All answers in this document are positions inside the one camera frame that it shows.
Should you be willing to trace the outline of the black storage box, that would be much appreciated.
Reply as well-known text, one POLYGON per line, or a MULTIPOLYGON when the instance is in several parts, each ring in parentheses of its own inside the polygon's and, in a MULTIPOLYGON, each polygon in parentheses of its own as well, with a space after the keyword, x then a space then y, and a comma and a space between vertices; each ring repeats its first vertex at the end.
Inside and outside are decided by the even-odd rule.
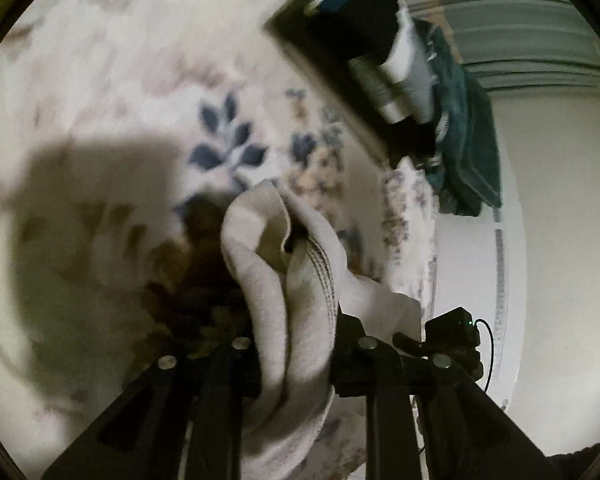
POLYGON ((386 62, 399 29, 398 1, 289 0, 266 24, 276 44, 332 101, 364 148, 393 164, 404 157, 421 162, 434 154, 434 118, 426 124, 411 117, 387 124, 352 75, 349 62, 386 62))

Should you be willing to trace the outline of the dark green folded clothes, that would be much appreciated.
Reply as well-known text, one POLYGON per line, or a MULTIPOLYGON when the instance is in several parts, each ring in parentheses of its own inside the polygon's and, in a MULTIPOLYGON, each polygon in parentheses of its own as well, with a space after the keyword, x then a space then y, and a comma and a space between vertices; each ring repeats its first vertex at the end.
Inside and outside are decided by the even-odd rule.
POLYGON ((502 206, 501 161, 492 103, 478 79, 455 61, 441 27, 415 22, 434 76, 434 154, 422 162, 440 211, 477 217, 502 206))

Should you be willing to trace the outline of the beige small garment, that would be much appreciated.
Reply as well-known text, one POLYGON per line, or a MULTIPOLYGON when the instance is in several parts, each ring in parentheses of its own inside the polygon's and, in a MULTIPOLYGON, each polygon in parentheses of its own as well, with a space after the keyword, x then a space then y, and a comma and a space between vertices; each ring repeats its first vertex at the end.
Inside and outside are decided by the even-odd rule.
POLYGON ((417 300, 348 268, 328 221, 263 181, 227 209, 221 250, 248 304, 261 367, 247 408, 245 479, 345 479, 366 461, 364 402, 329 383, 338 313, 384 341, 420 335, 417 300))

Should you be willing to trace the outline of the folded white grey clothes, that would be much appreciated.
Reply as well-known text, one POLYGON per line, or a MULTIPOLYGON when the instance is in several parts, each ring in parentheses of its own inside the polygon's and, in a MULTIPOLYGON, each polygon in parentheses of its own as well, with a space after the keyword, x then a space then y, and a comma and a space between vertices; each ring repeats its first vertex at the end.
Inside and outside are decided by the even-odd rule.
POLYGON ((409 117, 426 124, 434 118, 434 75, 406 2, 399 0, 398 5, 399 29, 386 62, 376 65, 368 58, 354 58, 349 67, 387 124, 409 117))

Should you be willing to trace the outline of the floral patterned bed cover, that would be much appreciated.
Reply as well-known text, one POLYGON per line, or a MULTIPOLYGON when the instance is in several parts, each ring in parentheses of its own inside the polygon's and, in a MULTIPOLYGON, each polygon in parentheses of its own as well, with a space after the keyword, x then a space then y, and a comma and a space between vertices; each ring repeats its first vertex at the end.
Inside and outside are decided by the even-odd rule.
POLYGON ((261 181, 322 218, 373 334, 434 298, 437 204, 266 31, 288 0, 34 0, 0 45, 0 441, 44 471, 166 348, 151 289, 261 181))

